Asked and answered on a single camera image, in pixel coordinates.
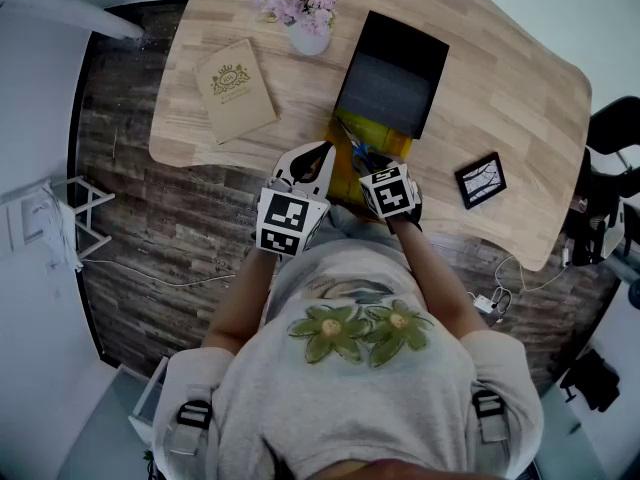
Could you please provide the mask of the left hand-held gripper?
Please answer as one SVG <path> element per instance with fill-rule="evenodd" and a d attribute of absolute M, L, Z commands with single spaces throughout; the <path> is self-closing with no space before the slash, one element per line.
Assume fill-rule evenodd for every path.
<path fill-rule="evenodd" d="M 258 203 L 256 246 L 282 256 L 307 249 L 330 207 L 329 190 L 336 148 L 329 141 L 284 153 Z"/>

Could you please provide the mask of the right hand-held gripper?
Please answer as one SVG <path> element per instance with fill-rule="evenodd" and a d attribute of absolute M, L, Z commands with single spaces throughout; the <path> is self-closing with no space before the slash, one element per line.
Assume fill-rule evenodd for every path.
<path fill-rule="evenodd" d="M 372 168 L 362 166 L 360 174 L 365 204 L 378 219 L 386 222 L 391 234 L 394 234 L 393 219 L 409 222 L 422 230 L 421 192 L 400 156 L 373 152 Z"/>

